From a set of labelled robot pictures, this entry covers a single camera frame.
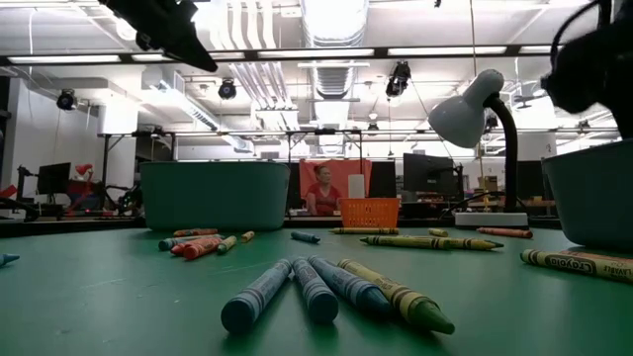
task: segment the crayon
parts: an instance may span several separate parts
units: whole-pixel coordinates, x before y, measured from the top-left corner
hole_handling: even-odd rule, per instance
[[[250,330],[279,287],[288,278],[291,269],[288,260],[277,261],[255,282],[228,301],[221,314],[222,325],[225,329],[231,333],[245,333]]]
[[[220,243],[220,245],[218,245],[218,254],[227,253],[233,246],[235,246],[236,242],[237,242],[237,238],[235,238],[235,236],[231,236],[227,239],[224,239]]]
[[[367,267],[349,259],[342,259],[338,267],[347,270],[380,288],[392,307],[411,325],[446,334],[455,332],[455,325],[442,313],[431,298],[412,291],[407,286],[394,282]]]
[[[200,235],[215,234],[215,233],[218,233],[218,230],[216,228],[190,228],[190,229],[175,231],[174,237],[200,236]]]
[[[332,290],[360,311],[380,318],[388,316],[391,312],[392,307],[389,301],[375,284],[336,267],[318,256],[312,256],[308,258],[308,261]]]
[[[515,228],[480,227],[477,231],[480,233],[507,237],[532,238],[533,236],[532,231],[530,230],[520,230]]]
[[[193,242],[195,243],[190,243],[183,251],[183,255],[188,260],[193,260],[200,256],[215,252],[222,242],[222,239],[219,237],[211,237],[195,240]]]
[[[9,254],[9,253],[2,253],[0,254],[0,267],[6,265],[9,262],[13,262],[17,259],[20,259],[19,255],[14,255],[14,254]]]
[[[414,247],[429,249],[450,249],[451,245],[446,238],[440,237],[413,237],[413,236],[369,236],[361,241],[370,245]]]
[[[438,236],[438,237],[448,237],[448,231],[443,230],[441,228],[430,228],[428,230],[428,234],[432,236]]]
[[[310,318],[319,323],[332,322],[338,315],[338,300],[334,293],[306,258],[296,258],[293,262],[293,270],[303,289]]]
[[[249,231],[241,236],[241,243],[246,243],[255,237],[254,231]]]
[[[178,238],[165,238],[158,242],[158,249],[161,251],[169,251],[178,243],[186,243],[187,241],[193,241],[202,237],[220,237],[219,235],[207,235],[207,236],[184,236]]]
[[[569,251],[569,250],[561,251],[561,253],[562,254],[566,254],[566,255],[570,255],[570,256],[577,256],[577,257],[599,258],[599,259],[606,259],[606,260],[609,260],[609,261],[620,261],[620,262],[626,262],[626,263],[633,263],[633,259],[631,259],[631,258],[624,258],[624,257],[598,255],[598,254],[595,254],[595,253],[576,252],[576,251]]]
[[[633,263],[526,249],[523,262],[633,284]]]
[[[290,236],[293,239],[305,242],[318,243],[320,241],[320,238],[318,238],[316,235],[300,231],[292,231],[290,232]]]
[[[450,248],[488,251],[493,248],[503,247],[502,243],[480,240],[476,238],[446,238]]]
[[[398,234],[399,230],[397,227],[338,227],[329,232],[336,234]]]
[[[192,243],[198,243],[207,238],[217,238],[217,235],[206,235],[206,236],[197,236],[197,237],[198,238],[194,240],[178,243],[175,246],[171,247],[171,253],[175,254],[176,256],[181,256],[183,253],[185,253],[185,248],[187,248]]]

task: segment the lamp base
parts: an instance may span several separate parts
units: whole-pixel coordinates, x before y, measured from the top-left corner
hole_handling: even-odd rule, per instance
[[[456,213],[455,227],[462,229],[479,227],[529,229],[526,213]]]

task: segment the white lamp shade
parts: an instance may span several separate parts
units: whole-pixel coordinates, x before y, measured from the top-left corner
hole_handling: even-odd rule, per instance
[[[464,148],[475,147],[484,133],[484,106],[468,105],[455,96],[439,104],[428,115],[428,123],[442,138]]]
[[[439,104],[428,115],[428,123],[442,138],[464,148],[479,143],[486,120],[484,102],[503,88],[503,76],[488,69],[477,76],[464,95]]]

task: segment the woman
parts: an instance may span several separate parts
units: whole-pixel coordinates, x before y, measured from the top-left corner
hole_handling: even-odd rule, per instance
[[[334,211],[340,210],[340,192],[332,187],[332,175],[327,167],[316,166],[315,175],[318,182],[308,189],[306,195],[308,212],[312,216],[332,216]]]

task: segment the green table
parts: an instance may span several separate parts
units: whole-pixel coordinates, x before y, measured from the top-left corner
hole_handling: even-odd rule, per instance
[[[2,355],[631,355],[633,287],[525,265],[525,248],[573,246],[560,231],[532,240],[450,230],[505,243],[499,252],[367,246],[358,235],[260,233],[225,256],[186,262],[159,252],[166,233],[144,229],[0,239],[22,258],[0,268]],[[403,228],[403,234],[426,229]],[[273,262],[318,254],[355,259],[429,295],[453,335],[380,323],[340,300],[331,326],[308,320],[286,283],[245,337],[229,336],[226,301]]]

